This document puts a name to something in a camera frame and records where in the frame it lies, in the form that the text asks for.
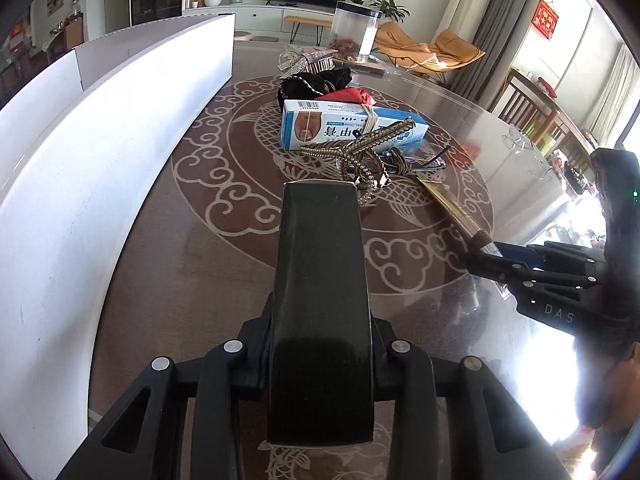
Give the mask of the person's right hand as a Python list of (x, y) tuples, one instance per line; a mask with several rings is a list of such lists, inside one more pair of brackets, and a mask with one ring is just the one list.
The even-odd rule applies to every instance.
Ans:
[(615, 354), (576, 346), (580, 423), (608, 432), (628, 430), (639, 415), (639, 343)]

